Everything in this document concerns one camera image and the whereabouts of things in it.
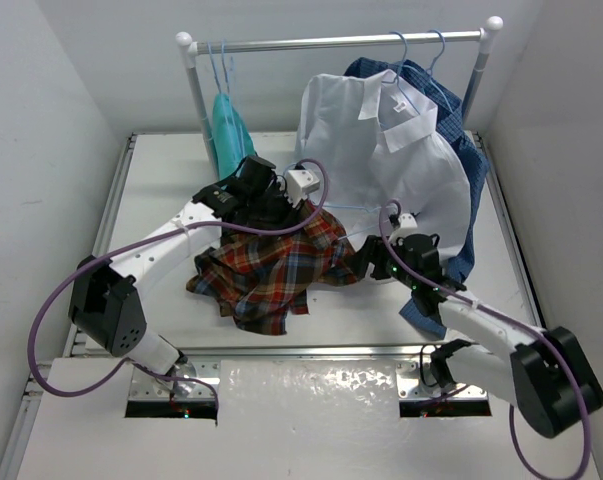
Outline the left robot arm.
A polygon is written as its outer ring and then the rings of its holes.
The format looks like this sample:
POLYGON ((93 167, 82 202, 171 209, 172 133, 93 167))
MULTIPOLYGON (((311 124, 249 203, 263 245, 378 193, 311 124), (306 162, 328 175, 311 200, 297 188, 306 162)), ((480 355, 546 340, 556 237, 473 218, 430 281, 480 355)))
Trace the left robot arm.
POLYGON ((249 155, 226 179, 202 188, 145 245, 102 264, 88 257, 73 285, 72 323, 114 357, 158 375, 183 369, 184 355, 146 322, 142 302, 182 262, 220 240, 220 222, 279 230, 297 224, 297 212, 321 180, 295 166, 278 176, 271 162, 249 155))

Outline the red plaid shirt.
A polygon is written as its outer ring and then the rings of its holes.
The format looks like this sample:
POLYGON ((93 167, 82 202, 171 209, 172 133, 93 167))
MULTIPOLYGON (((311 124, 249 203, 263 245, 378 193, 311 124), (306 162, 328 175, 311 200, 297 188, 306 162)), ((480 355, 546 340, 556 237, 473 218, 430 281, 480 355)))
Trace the red plaid shirt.
POLYGON ((194 258, 196 275, 186 290, 215 300, 220 315, 232 318, 241 330, 284 335, 289 313, 309 312, 309 286, 358 282, 347 264, 354 249, 345 235, 343 225, 325 210, 285 236, 230 232, 218 248, 194 258))

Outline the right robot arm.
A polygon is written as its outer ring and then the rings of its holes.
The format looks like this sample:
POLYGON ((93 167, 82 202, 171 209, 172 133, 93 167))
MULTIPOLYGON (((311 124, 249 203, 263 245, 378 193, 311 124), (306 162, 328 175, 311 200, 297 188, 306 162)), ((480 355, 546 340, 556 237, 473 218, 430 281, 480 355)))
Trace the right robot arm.
POLYGON ((528 425, 554 438, 603 407, 603 389, 576 336, 566 328, 536 329, 471 299, 444 273, 436 234, 390 244, 370 235, 348 266, 359 278, 393 278, 411 291, 420 314, 463 334, 437 348, 430 374, 447 390, 480 387, 517 408, 528 425))

